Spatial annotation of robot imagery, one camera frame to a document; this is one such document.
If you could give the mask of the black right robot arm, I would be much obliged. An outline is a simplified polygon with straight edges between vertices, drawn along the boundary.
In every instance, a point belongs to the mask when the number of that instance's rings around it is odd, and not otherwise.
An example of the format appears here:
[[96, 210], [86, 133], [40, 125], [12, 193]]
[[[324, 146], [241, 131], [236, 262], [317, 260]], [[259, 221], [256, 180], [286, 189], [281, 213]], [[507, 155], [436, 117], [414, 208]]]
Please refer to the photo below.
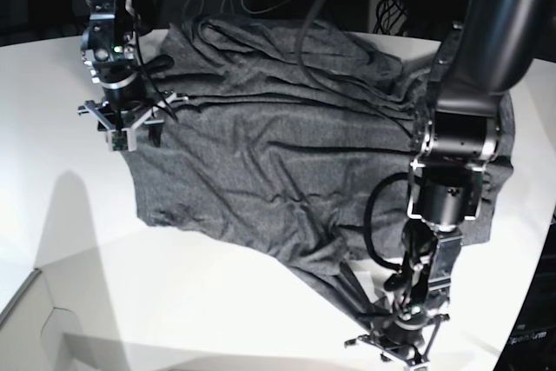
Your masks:
[[101, 87], [103, 99], [87, 101], [81, 115], [92, 115], [116, 150], [129, 150], [136, 130], [146, 126], [149, 140], [160, 142], [163, 113], [176, 114], [170, 104], [179, 95], [160, 89], [154, 76], [170, 70], [174, 59], [161, 54], [146, 61], [140, 46], [157, 23], [161, 5], [156, 0], [86, 0], [89, 23], [83, 31], [80, 52], [91, 80]]

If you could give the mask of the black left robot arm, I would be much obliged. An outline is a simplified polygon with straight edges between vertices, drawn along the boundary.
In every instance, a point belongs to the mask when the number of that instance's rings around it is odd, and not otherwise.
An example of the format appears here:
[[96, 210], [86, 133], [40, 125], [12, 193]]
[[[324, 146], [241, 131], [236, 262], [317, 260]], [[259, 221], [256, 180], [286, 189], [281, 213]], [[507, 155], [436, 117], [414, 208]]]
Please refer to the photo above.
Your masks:
[[483, 176], [500, 144], [500, 98], [528, 71], [554, 0], [470, 0], [463, 22], [440, 46], [416, 108], [401, 263], [384, 290], [386, 312], [370, 316], [358, 342], [407, 370], [427, 370], [426, 327], [448, 320], [460, 225], [480, 211]]

